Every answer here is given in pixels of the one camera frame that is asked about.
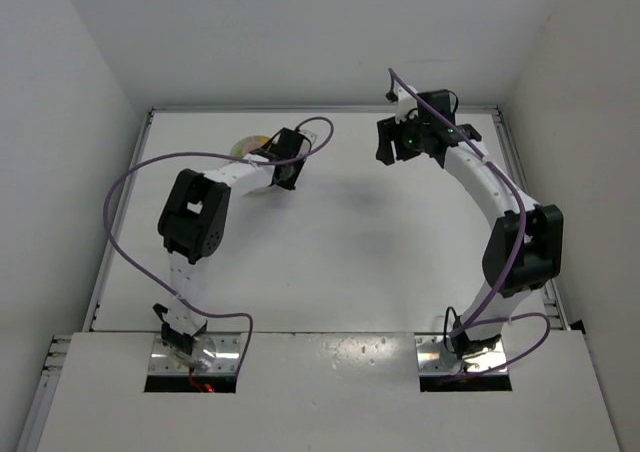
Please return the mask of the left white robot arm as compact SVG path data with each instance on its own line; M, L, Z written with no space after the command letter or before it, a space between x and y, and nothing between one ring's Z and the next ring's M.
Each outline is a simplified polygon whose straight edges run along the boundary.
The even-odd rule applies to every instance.
M187 360L197 363L205 358L201 335L207 319L183 302L194 303L207 289L211 256L221 245L230 204L271 186L294 189L304 165L302 156L314 142L312 134L283 128L266 141L246 146L237 161L211 171L184 169L178 174L158 223L176 299L168 307L156 304L154 311L162 322L162 339Z

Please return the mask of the white divided round container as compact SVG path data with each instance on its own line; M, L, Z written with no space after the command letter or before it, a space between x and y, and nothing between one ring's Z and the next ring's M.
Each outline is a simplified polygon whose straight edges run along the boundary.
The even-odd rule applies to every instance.
M239 158L257 158L263 161L264 157L258 157L257 151L261 149L269 138L266 136L249 136L236 143L233 151ZM272 182L273 170L270 167L261 167L251 164L234 162L232 164L233 183L231 185L232 197L237 198L268 187Z

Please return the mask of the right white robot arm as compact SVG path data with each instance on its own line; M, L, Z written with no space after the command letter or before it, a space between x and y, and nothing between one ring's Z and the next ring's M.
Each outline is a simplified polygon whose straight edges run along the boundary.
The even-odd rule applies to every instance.
M491 228L481 266L484 282L467 310L444 329L443 346L463 360L493 348L520 304L561 269L564 216L523 192L490 157L482 135L455 121L448 90L418 93L399 85L396 109L378 121L376 158L386 166L426 155L456 179Z

